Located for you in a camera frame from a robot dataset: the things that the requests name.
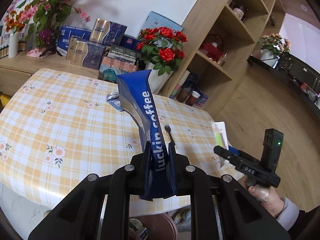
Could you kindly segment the grey pink sleeve forearm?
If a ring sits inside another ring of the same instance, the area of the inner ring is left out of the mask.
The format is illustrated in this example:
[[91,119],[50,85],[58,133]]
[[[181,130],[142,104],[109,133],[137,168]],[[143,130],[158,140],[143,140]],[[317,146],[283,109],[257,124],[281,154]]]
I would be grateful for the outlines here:
[[286,197],[280,198],[284,202],[284,207],[276,217],[276,221],[290,234],[301,233],[313,216],[316,214],[319,206],[309,212],[300,210],[298,206]]

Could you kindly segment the person's right hand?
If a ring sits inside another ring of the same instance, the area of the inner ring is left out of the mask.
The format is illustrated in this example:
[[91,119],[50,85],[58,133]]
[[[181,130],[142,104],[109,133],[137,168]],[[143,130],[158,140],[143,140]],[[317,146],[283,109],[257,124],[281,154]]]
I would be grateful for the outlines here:
[[279,197],[274,187],[260,185],[247,186],[247,191],[257,200],[263,208],[273,217],[277,218],[284,208],[284,201]]

